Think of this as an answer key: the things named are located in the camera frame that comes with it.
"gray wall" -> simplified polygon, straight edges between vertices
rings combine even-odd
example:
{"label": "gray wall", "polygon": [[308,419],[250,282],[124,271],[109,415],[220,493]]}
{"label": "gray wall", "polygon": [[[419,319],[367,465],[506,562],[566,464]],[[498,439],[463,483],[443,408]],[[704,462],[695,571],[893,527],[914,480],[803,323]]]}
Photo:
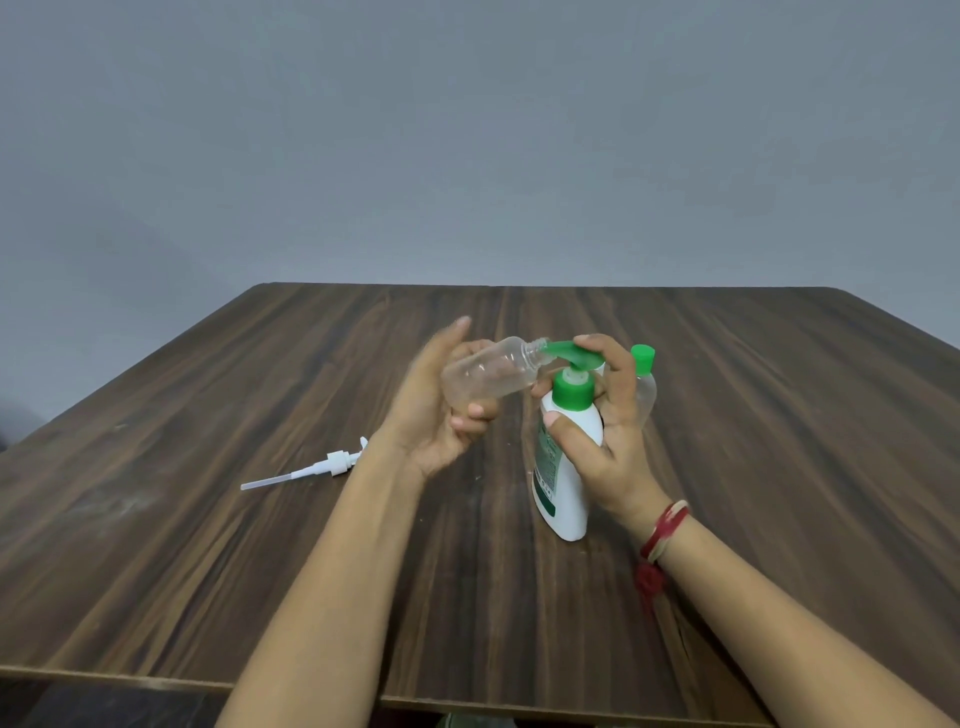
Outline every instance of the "gray wall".
{"label": "gray wall", "polygon": [[0,11],[0,398],[263,280],[834,285],[960,344],[960,4]]}

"pump nozzle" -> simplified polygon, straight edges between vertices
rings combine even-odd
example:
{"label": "pump nozzle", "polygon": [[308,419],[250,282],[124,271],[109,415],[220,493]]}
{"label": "pump nozzle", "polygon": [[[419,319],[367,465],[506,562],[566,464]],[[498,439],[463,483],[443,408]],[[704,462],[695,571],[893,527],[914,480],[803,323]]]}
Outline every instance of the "pump nozzle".
{"label": "pump nozzle", "polygon": [[363,451],[367,449],[368,442],[369,441],[366,437],[361,437],[359,452],[354,452],[351,454],[344,449],[337,450],[336,452],[328,452],[326,454],[326,460],[321,460],[320,462],[314,463],[307,468],[302,468],[286,475],[268,477],[265,480],[255,480],[253,483],[244,483],[240,486],[240,490],[248,491],[252,488],[260,488],[264,485],[274,485],[275,483],[282,483],[284,480],[295,480],[299,477],[307,477],[308,475],[320,475],[323,473],[339,475],[340,473],[346,473],[350,468],[356,465],[357,460],[360,459],[360,455],[362,455]]}
{"label": "pump nozzle", "polygon": [[566,359],[571,366],[585,372],[601,367],[605,362],[603,354],[578,347],[572,341],[551,341],[543,350],[560,359]]}

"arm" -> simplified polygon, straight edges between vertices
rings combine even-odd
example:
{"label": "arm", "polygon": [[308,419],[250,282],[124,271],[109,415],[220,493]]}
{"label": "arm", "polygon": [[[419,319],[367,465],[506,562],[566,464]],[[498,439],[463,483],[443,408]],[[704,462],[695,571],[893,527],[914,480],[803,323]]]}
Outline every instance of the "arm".
{"label": "arm", "polygon": [[[634,360],[608,336],[576,342],[607,359],[597,387],[604,446],[558,413],[544,422],[595,499],[644,542],[670,499],[650,474],[636,423]],[[542,396],[549,387],[540,381],[533,393]],[[784,728],[955,725],[694,519],[681,523],[659,563]]]}
{"label": "arm", "polygon": [[224,726],[364,726],[422,483],[374,437],[220,718]]}
{"label": "arm", "polygon": [[443,365],[490,343],[460,344],[467,328],[468,319],[441,331],[412,365],[218,725],[367,725],[423,485],[496,415],[495,402],[455,415],[440,393]]}
{"label": "arm", "polygon": [[660,565],[730,651],[780,725],[954,725],[692,518],[684,519],[670,539]]}

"hand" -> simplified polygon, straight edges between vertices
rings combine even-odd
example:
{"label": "hand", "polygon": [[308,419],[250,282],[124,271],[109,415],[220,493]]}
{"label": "hand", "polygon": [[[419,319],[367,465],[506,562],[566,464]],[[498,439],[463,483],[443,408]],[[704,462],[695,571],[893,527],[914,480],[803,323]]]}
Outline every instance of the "hand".
{"label": "hand", "polygon": [[[551,437],[573,463],[587,489],[601,506],[638,538],[650,535],[670,498],[650,472],[643,431],[636,421],[636,364],[627,350],[610,336],[592,334],[574,338],[579,346],[600,352],[607,360],[596,380],[595,403],[603,418],[603,446],[559,412],[543,416]],[[541,378],[531,390],[541,398],[553,386],[553,377]]]}
{"label": "hand", "polygon": [[443,368],[493,343],[464,343],[469,326],[470,318],[465,316],[427,342],[410,365],[378,432],[403,451],[414,475],[422,481],[466,452],[500,412],[496,400],[471,402],[466,411],[455,412],[444,399],[440,387]]}

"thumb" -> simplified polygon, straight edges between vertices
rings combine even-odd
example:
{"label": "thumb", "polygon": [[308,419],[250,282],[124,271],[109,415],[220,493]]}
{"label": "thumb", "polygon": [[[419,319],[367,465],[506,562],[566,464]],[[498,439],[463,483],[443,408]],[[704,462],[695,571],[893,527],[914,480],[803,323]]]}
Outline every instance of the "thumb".
{"label": "thumb", "polygon": [[461,316],[450,326],[441,328],[423,347],[417,357],[417,369],[438,375],[470,328],[470,317]]}
{"label": "thumb", "polygon": [[600,473],[606,455],[580,427],[560,412],[544,414],[543,424],[581,477],[594,478]]}

